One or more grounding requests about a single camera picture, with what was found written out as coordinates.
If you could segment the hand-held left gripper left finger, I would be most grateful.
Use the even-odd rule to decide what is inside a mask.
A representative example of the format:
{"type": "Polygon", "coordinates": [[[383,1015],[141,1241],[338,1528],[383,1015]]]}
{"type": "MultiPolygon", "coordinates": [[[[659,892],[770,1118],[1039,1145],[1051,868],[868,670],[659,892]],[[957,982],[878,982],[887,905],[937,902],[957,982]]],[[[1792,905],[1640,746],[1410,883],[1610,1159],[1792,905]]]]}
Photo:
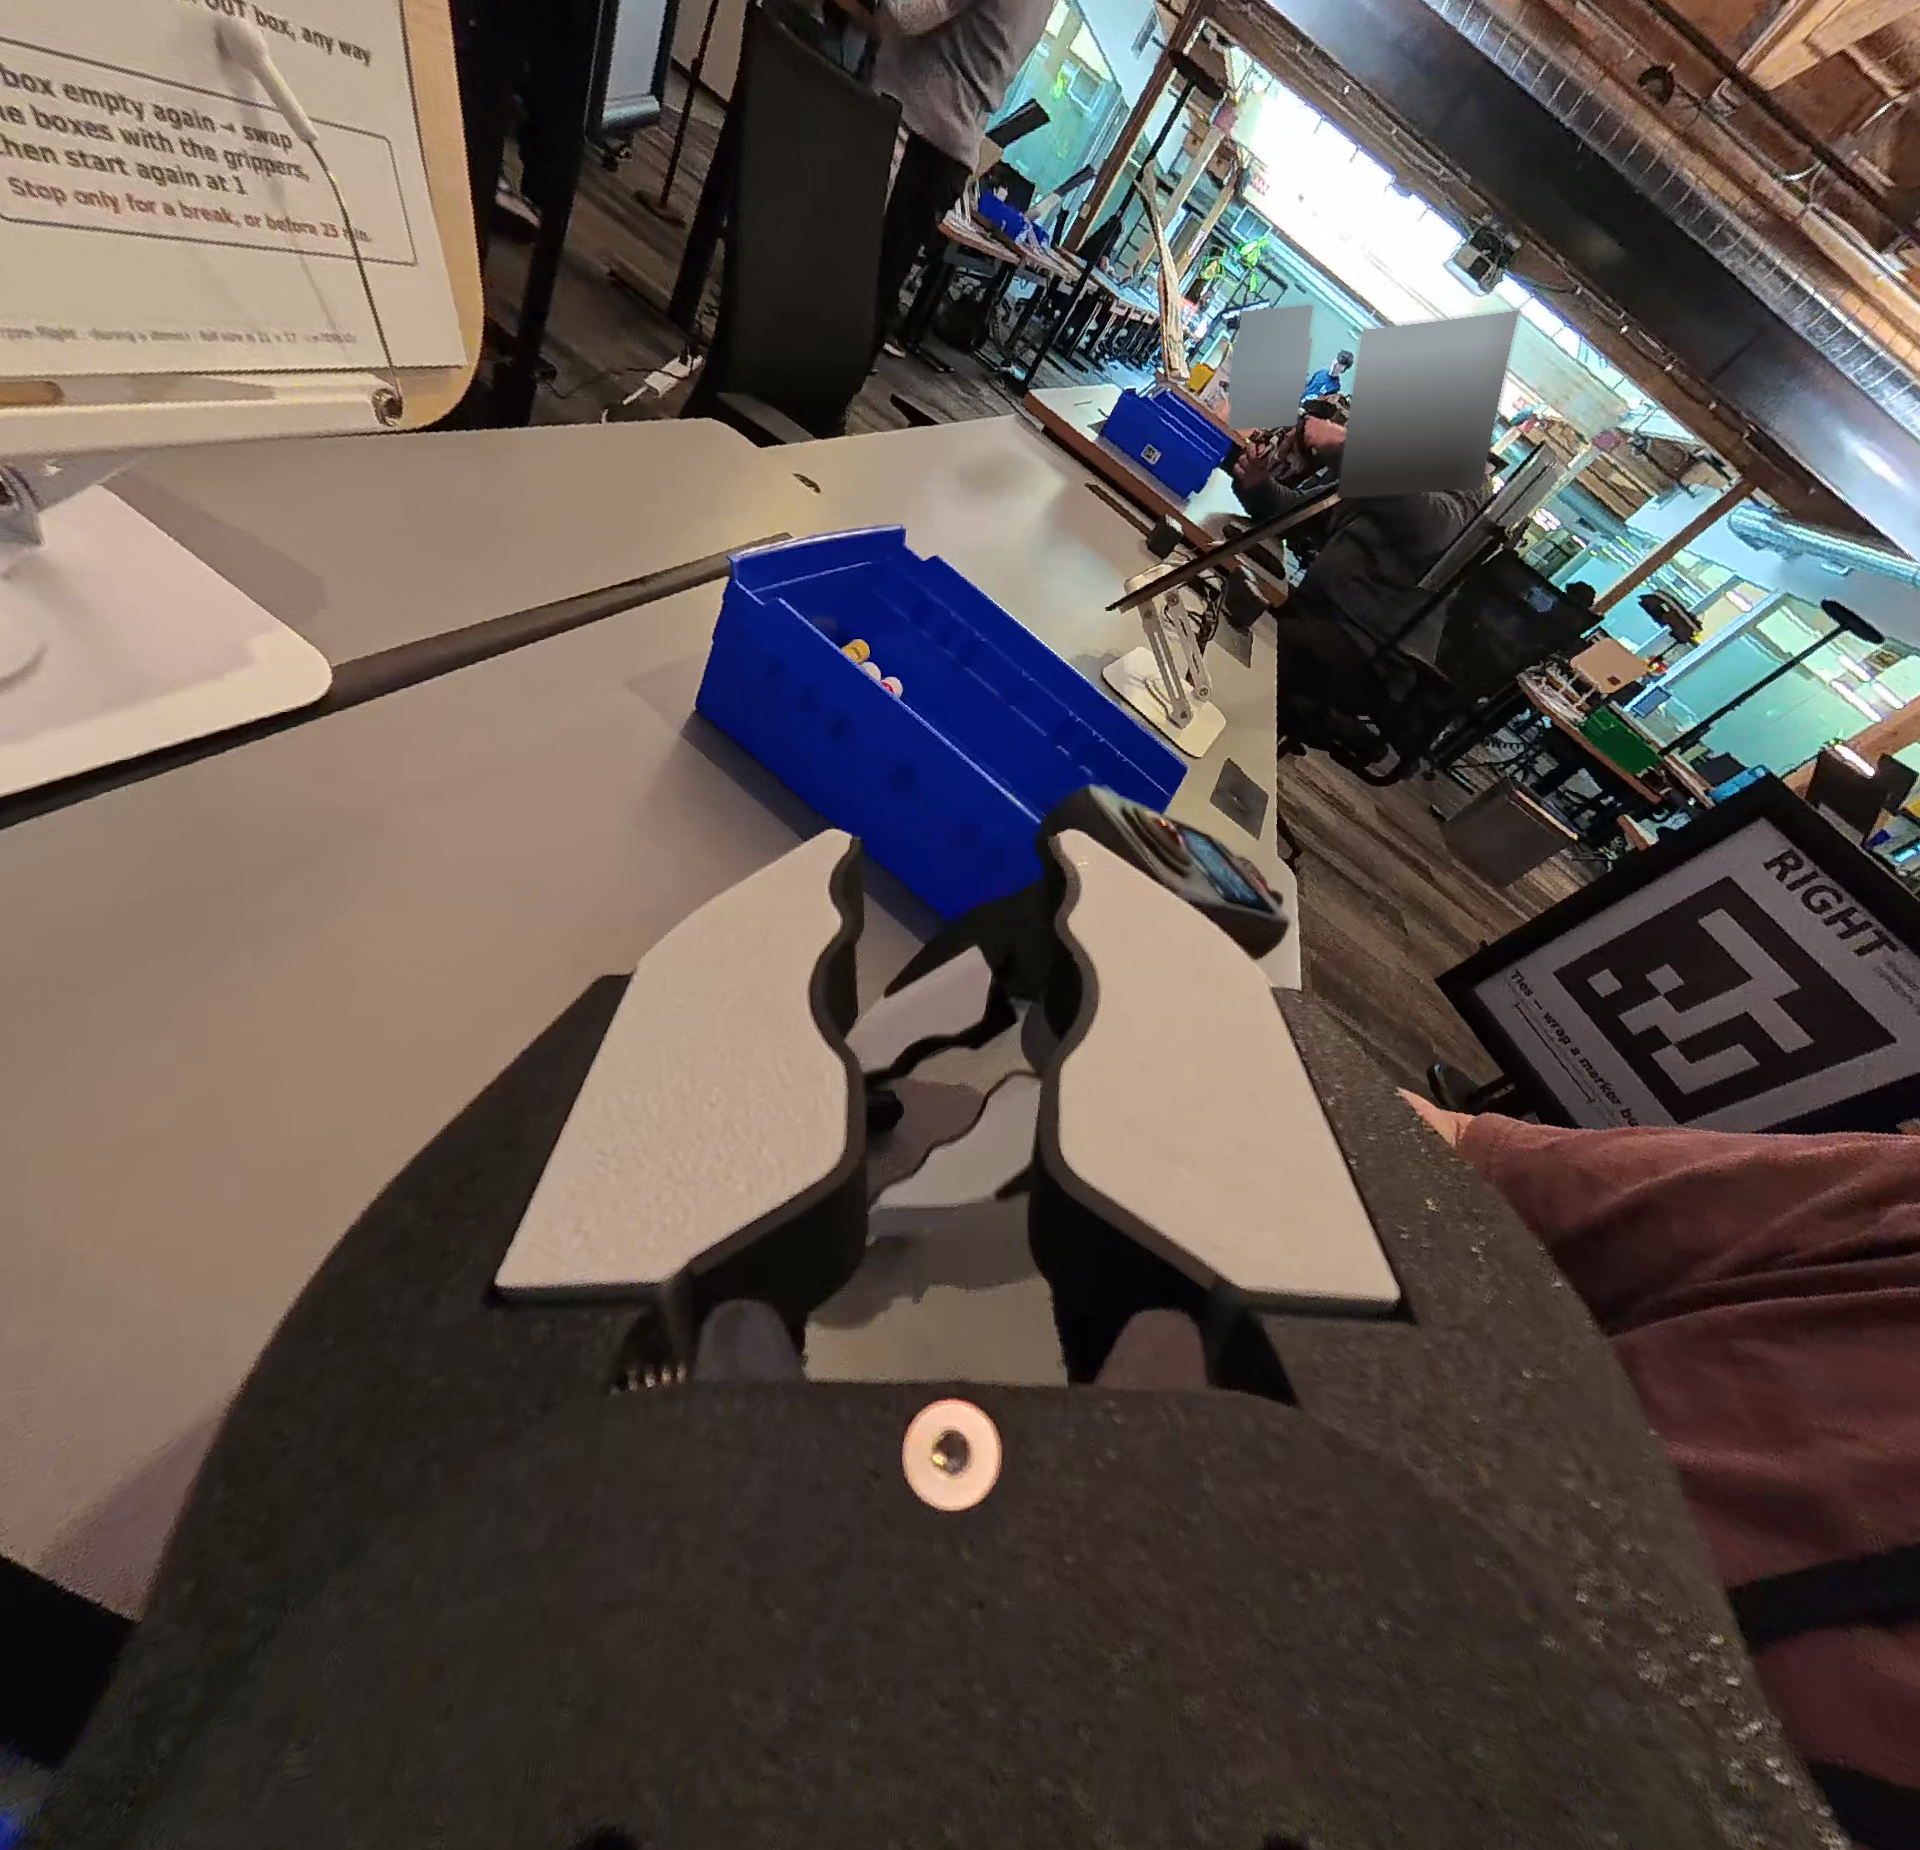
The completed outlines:
{"type": "Polygon", "coordinates": [[[868,1221],[855,938],[846,828],[673,922],[626,971],[494,1295],[820,1303],[868,1221]]]}

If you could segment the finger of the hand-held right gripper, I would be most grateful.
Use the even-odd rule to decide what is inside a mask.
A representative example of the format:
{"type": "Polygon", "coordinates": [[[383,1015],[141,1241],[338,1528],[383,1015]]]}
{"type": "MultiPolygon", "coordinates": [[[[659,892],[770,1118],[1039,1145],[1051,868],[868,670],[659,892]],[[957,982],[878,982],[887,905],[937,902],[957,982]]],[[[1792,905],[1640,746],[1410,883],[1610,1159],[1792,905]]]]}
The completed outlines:
{"type": "Polygon", "coordinates": [[[930,1099],[923,1087],[999,1096],[1007,1075],[1033,1075],[1026,1006],[1000,987],[957,998],[887,998],[855,1020],[862,1123],[897,1128],[930,1099]]]}

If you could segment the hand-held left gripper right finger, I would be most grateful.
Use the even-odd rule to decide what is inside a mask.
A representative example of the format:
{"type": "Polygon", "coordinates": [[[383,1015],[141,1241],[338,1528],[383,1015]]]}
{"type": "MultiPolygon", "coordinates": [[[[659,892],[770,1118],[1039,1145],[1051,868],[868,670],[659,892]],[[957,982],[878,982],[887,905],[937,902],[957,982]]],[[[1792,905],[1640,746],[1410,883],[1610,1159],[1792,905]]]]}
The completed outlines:
{"type": "Polygon", "coordinates": [[[1400,1310],[1258,953],[1080,828],[1062,828],[1051,861],[1072,1020],[1058,1020],[1039,1099],[1045,1179],[1201,1295],[1258,1310],[1400,1310]]]}

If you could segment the blue plastic bin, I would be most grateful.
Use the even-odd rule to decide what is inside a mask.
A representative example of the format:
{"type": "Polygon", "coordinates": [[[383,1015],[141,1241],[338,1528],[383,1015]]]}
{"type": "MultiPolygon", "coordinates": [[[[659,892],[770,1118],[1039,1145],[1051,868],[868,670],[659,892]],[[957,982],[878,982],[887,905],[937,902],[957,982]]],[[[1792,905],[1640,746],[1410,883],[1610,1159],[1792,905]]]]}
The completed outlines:
{"type": "Polygon", "coordinates": [[[1151,725],[897,525],[736,550],[697,709],[942,920],[1026,887],[1071,790],[1166,808],[1189,782],[1151,725]],[[906,702],[838,658],[850,632],[906,702]]]}
{"type": "Polygon", "coordinates": [[[1230,431],[1220,431],[1185,389],[1117,391],[1098,437],[1180,499],[1201,497],[1230,451],[1230,431]]]}

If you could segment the black office chair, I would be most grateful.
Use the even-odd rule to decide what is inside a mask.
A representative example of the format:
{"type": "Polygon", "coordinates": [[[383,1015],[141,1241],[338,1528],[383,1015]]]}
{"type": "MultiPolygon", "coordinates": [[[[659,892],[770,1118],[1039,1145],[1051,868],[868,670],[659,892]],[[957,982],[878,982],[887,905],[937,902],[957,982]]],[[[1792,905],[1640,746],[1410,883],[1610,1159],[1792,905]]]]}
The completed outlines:
{"type": "Polygon", "coordinates": [[[1474,566],[1363,654],[1356,702],[1330,716],[1323,751],[1363,786],[1434,776],[1520,702],[1520,670],[1570,658],[1593,626],[1590,582],[1474,566]]]}

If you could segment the black framed tag sign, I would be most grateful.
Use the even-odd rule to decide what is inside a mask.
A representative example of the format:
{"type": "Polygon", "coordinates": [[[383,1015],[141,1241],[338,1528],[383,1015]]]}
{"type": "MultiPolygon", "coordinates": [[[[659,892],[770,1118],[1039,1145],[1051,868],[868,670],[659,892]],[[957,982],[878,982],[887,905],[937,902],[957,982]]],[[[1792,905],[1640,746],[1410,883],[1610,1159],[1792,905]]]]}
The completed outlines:
{"type": "Polygon", "coordinates": [[[1434,989],[1543,1123],[1872,1128],[1920,1118],[1920,905],[1751,782],[1434,989]]]}

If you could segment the maroon shirt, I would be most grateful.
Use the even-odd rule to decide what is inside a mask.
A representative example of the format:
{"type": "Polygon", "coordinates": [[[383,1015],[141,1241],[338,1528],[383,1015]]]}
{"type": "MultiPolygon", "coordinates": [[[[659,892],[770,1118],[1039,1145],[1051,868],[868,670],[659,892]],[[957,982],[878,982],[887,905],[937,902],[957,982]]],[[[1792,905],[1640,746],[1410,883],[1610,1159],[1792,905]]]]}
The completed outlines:
{"type": "Polygon", "coordinates": [[[1914,1846],[1920,1145],[1410,1106],[1610,1338],[1838,1824],[1914,1846]]]}

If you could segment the black chair back panel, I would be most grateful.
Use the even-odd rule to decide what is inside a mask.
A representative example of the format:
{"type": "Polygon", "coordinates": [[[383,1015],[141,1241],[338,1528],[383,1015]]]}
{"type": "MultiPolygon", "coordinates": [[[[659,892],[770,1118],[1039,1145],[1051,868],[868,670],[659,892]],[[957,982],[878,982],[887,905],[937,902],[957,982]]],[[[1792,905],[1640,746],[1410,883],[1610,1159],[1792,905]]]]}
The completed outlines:
{"type": "Polygon", "coordinates": [[[846,437],[878,364],[897,102],[756,9],[727,132],[727,278],[687,417],[756,450],[846,437]]]}

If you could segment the wooden backing board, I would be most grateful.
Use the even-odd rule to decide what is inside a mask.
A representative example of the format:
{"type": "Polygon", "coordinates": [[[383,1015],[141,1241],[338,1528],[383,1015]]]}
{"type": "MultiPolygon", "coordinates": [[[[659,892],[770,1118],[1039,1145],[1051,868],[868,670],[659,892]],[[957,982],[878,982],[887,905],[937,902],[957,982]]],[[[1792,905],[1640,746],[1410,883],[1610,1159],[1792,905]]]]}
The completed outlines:
{"type": "Polygon", "coordinates": [[[485,356],[485,251],[471,211],[471,156],[467,156],[467,98],[461,98],[461,50],[451,50],[451,0],[398,0],[409,98],[420,132],[420,176],[432,206],[432,236],[446,251],[451,322],[467,356],[451,371],[398,371],[403,417],[398,431],[446,425],[485,356]]]}

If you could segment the printed instruction sheet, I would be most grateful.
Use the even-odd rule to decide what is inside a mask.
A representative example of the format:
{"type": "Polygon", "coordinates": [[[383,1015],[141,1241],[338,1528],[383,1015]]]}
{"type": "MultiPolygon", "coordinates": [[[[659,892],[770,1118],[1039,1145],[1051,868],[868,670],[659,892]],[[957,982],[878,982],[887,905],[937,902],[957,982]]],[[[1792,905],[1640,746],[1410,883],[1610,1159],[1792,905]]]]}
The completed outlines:
{"type": "Polygon", "coordinates": [[[398,0],[0,0],[8,373],[383,364],[327,176],[215,17],[260,24],[317,126],[398,371],[451,371],[398,0]]]}

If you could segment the silver air duct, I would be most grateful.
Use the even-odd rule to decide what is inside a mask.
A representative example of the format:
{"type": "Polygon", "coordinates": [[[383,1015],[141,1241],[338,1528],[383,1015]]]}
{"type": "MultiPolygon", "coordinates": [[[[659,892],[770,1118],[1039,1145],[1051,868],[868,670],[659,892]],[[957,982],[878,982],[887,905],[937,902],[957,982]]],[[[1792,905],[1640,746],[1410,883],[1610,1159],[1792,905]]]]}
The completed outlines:
{"type": "Polygon", "coordinates": [[[1890,541],[1848,535],[1838,525],[1780,518],[1760,499],[1735,505],[1728,525],[1735,525],[1740,541],[1787,554],[1787,560],[1811,560],[1822,576],[1879,576],[1879,582],[1897,582],[1897,589],[1920,589],[1920,560],[1914,554],[1901,554],[1890,541]]]}

